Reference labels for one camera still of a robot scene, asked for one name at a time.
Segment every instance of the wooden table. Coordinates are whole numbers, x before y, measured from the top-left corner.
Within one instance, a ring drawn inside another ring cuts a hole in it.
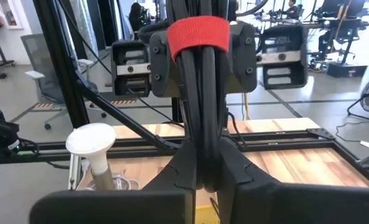
[[[263,119],[237,121],[236,123],[241,133],[319,128],[309,118]],[[184,134],[181,128],[172,124],[149,124],[144,127],[159,136],[182,136]],[[139,137],[126,126],[115,126],[115,130],[118,139]],[[235,133],[231,123],[228,124],[228,130]],[[331,148],[247,152],[245,155],[281,182],[369,187],[369,181]],[[109,163],[114,173],[124,174],[128,179],[136,179],[144,187],[170,159],[171,157],[110,159]],[[87,172],[78,189],[85,188],[91,180],[91,175]],[[210,197],[216,199],[215,194],[199,190],[197,206],[210,205]]]

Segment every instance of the gray mesh chair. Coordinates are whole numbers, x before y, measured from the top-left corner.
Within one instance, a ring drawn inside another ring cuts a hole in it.
[[[61,108],[61,111],[59,111],[56,115],[44,121],[45,129],[50,129],[51,121],[68,113],[65,107],[64,98],[58,84],[57,77],[55,75],[50,52],[47,48],[43,34],[25,35],[21,37],[21,40],[28,54],[30,63],[32,64],[32,67],[34,69],[33,71],[26,72],[26,75],[30,76],[37,85],[38,102],[40,103],[44,100],[47,100],[51,103],[59,105]],[[78,60],[78,64],[79,66],[85,67],[86,76],[88,79],[89,69],[93,62],[81,59]],[[93,88],[97,89],[96,84],[92,82],[89,82],[89,84]],[[102,118],[106,117],[106,113],[104,113],[99,108],[94,108],[94,106],[90,105],[88,109],[99,111],[101,112]]]

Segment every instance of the screw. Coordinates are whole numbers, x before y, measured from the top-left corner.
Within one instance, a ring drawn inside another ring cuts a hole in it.
[[[286,59],[286,55],[285,54],[279,54],[278,55],[278,60],[285,60]]]
[[[253,72],[253,69],[251,67],[246,68],[246,74],[251,75]]]
[[[251,43],[252,43],[252,39],[251,39],[251,37],[246,38],[246,40],[245,40],[245,44],[246,44],[246,45],[249,45],[249,44],[251,44]]]

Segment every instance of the concrete floor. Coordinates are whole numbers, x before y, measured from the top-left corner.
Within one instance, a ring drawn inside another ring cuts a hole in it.
[[[110,58],[103,60],[107,67]],[[46,131],[43,121],[57,111],[28,110],[37,103],[34,82],[24,72],[30,66],[6,68],[9,77],[0,80],[0,108],[7,120],[20,124],[19,135],[36,142],[64,141],[72,130],[68,116],[51,122],[52,129]],[[101,65],[91,69],[91,81],[100,91],[111,91],[104,84],[111,77]],[[335,127],[344,122],[360,121],[348,118],[346,108],[360,96],[360,88],[369,81],[369,68],[363,78],[336,79],[326,74],[309,74],[307,86],[301,89],[266,91],[261,86],[249,93],[251,119],[308,117],[318,125],[335,133]],[[148,103],[171,116],[170,99],[150,96]],[[243,119],[241,95],[227,96],[229,110],[237,119]],[[141,102],[122,105],[123,111],[141,124],[162,123],[166,119],[147,109]],[[359,105],[355,112],[369,116]],[[91,122],[104,122],[117,125],[119,122],[110,116],[101,118],[100,113],[89,113]],[[340,129],[340,135],[347,139],[369,142],[369,123],[348,125]],[[369,155],[369,148],[357,143],[342,142],[363,158]],[[68,172],[54,169],[47,164],[0,165],[0,223],[27,223],[31,206],[42,196],[58,190],[67,189]]]

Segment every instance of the white mushroom lamp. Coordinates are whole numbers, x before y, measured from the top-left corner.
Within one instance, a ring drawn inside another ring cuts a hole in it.
[[[72,154],[89,160],[97,190],[114,190],[106,152],[116,139],[115,129],[108,124],[86,124],[72,131],[65,146]]]

